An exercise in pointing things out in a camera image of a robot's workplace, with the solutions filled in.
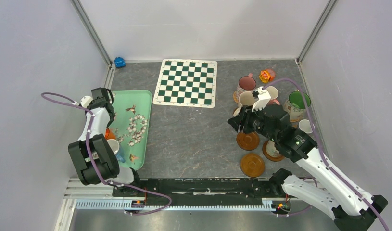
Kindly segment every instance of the white chess square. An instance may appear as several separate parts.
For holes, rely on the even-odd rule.
[[[176,96],[170,97],[170,102],[177,103],[177,97]]]

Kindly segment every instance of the dark gray surface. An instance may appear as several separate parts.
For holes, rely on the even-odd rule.
[[[161,63],[128,63],[115,71],[112,90],[148,90],[155,92]],[[299,177],[306,171],[284,159],[272,162],[262,153],[261,143],[254,151],[241,149],[236,142],[236,132],[227,124],[237,107],[233,93],[240,77],[253,73],[258,86],[261,70],[271,68],[276,79],[288,77],[303,87],[299,69],[294,60],[218,61],[216,104],[214,108],[152,105],[148,144],[142,178],[214,178],[246,177],[239,162],[243,155],[253,152],[265,161],[261,177],[271,177],[285,168]],[[291,83],[274,85],[279,91],[278,100],[284,103],[296,90]]]
[[[292,211],[307,204],[292,202]],[[312,208],[304,214],[276,218],[270,212],[162,211],[130,217],[118,210],[77,209],[70,231],[338,231],[333,220]]]

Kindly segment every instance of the green tray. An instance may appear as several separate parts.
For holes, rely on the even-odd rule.
[[[113,91],[113,95],[116,120],[109,128],[125,154],[125,163],[119,161],[119,166],[138,170],[145,162],[152,94],[147,90],[122,90]]]

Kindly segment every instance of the blue toy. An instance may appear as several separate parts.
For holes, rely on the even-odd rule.
[[[121,57],[116,57],[116,58],[114,59],[114,64],[115,64],[115,67],[116,67],[116,68],[120,68],[120,67],[125,66],[125,61],[124,61],[124,59],[121,58]]]

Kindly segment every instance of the white wall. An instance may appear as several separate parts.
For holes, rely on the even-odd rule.
[[[85,120],[40,93],[79,100],[106,70],[70,1],[0,0],[0,231],[53,230]]]
[[[392,230],[392,1],[338,1],[303,74],[334,163],[389,205]],[[382,230],[376,221],[372,231]]]
[[[327,0],[81,0],[127,60],[296,58]]]

